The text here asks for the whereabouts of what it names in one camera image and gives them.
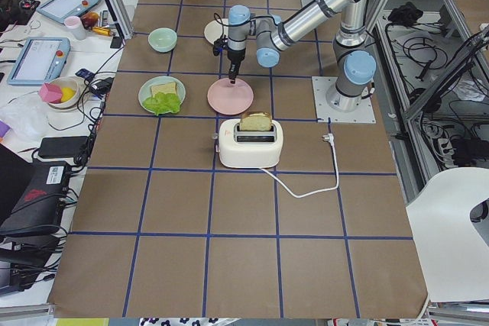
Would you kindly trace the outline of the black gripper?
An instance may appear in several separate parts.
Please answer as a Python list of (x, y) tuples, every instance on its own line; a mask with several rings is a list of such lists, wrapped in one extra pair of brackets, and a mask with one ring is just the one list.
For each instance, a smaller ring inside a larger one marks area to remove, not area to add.
[(245, 50), (228, 50), (228, 60), (230, 61), (230, 67), (228, 69), (229, 83), (231, 86), (234, 85), (241, 62), (245, 59)]

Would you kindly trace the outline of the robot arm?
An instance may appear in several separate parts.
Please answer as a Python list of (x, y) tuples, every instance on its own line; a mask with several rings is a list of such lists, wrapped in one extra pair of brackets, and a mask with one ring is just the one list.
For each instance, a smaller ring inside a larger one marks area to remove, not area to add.
[(245, 59), (248, 36), (256, 37), (257, 61), (265, 68), (276, 66), (287, 50), (337, 14), (343, 17), (336, 43), (344, 48), (364, 43), (367, 0), (311, 0), (284, 21), (271, 15), (253, 16), (248, 7), (235, 5), (228, 13), (228, 36), (224, 49), (230, 61), (229, 84), (237, 81)]

